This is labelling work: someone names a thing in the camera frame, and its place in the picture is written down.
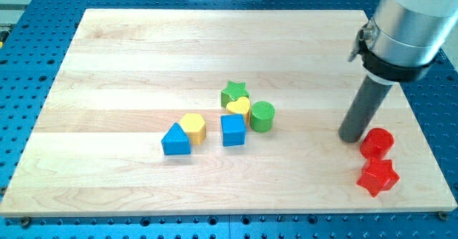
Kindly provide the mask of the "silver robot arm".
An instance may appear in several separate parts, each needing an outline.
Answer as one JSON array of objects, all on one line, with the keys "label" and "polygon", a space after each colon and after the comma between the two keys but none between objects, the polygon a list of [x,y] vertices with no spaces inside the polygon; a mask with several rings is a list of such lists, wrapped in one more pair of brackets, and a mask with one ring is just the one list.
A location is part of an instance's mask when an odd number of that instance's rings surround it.
[{"label": "silver robot arm", "polygon": [[380,0],[356,35],[349,61],[361,55],[382,84],[421,79],[457,23],[457,0]]}]

